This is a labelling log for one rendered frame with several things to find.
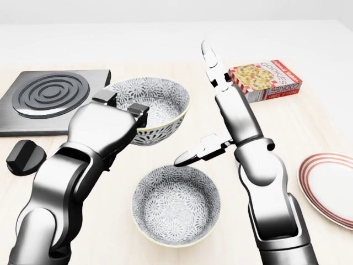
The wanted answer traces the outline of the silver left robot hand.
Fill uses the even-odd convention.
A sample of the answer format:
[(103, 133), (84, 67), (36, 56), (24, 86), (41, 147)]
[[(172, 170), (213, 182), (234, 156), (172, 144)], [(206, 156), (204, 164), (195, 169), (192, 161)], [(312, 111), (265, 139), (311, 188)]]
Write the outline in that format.
[(68, 142), (84, 145), (101, 158), (123, 150), (138, 128), (147, 124), (149, 107), (134, 103), (127, 110), (116, 107), (117, 93), (103, 89), (80, 107), (68, 127)]

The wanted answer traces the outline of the black white patterned bowl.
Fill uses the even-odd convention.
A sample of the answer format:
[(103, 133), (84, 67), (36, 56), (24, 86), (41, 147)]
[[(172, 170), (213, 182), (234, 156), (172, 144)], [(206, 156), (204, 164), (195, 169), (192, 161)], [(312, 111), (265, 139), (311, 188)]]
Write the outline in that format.
[(139, 128), (131, 142), (137, 146), (151, 146), (170, 137), (191, 105), (188, 91), (179, 83), (164, 78), (132, 78), (105, 89), (117, 94), (119, 109), (127, 110), (134, 103), (149, 107), (146, 127)]
[(135, 188), (131, 211), (138, 229), (167, 247), (194, 245), (215, 228), (221, 211), (218, 189), (202, 171), (162, 166), (145, 175)]

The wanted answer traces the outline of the red white cookies box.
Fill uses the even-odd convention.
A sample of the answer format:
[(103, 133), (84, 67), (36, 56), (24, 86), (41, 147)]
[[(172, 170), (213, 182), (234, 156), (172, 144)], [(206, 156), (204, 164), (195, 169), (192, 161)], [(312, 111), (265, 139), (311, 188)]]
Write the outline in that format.
[(279, 60), (231, 67), (228, 74), (250, 103), (297, 94), (302, 85)]

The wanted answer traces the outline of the round black stove knob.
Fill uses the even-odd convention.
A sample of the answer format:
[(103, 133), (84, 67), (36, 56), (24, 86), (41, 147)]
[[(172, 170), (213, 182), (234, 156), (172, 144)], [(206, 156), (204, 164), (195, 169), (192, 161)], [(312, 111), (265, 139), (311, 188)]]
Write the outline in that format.
[(46, 152), (31, 140), (20, 140), (6, 159), (8, 169), (16, 176), (36, 172), (46, 160)]

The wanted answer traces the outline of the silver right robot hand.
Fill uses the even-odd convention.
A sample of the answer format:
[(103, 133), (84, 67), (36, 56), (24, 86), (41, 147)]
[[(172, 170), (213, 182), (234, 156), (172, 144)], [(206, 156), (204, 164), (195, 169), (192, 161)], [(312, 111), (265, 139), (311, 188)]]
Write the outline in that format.
[(230, 144), (235, 144), (238, 162), (244, 168), (258, 169), (260, 166), (250, 163), (250, 147), (240, 148), (241, 144), (263, 137), (254, 113), (241, 89), (232, 86), (226, 68), (206, 41), (202, 42), (201, 50), (207, 64), (206, 74), (216, 89), (215, 100), (228, 132), (202, 138), (198, 147), (184, 152), (174, 161), (174, 165), (181, 167), (201, 159), (210, 160), (224, 153), (224, 149)]

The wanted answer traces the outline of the white plate with red rings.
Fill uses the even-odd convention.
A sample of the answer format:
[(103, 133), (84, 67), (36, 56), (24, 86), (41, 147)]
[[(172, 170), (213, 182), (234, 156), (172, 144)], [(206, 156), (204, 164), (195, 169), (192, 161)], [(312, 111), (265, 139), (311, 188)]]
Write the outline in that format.
[(317, 211), (353, 230), (353, 157), (328, 151), (309, 155), (301, 162), (297, 179)]

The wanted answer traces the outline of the flat dark stove plate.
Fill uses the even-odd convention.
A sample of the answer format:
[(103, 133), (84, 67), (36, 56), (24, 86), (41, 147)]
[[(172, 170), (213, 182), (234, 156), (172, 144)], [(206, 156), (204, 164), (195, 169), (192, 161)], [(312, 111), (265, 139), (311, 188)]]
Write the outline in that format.
[(110, 80), (110, 70), (21, 72), (0, 99), (0, 136), (66, 135), (78, 108)]

